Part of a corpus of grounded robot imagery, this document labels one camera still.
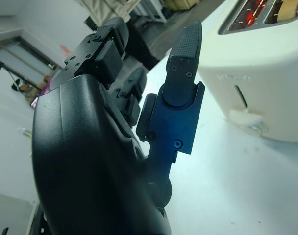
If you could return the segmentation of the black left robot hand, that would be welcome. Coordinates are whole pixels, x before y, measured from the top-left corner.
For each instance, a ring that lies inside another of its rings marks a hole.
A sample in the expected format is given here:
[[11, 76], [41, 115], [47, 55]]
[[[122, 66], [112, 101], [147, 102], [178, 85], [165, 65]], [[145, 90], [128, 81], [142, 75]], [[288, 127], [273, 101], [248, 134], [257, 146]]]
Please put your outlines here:
[[145, 82], [123, 96], [108, 89], [128, 42], [115, 17], [87, 35], [39, 93], [32, 166], [53, 235], [169, 235], [165, 212], [178, 152], [190, 154], [205, 87], [195, 83], [202, 25], [183, 29], [157, 94], [139, 107]]

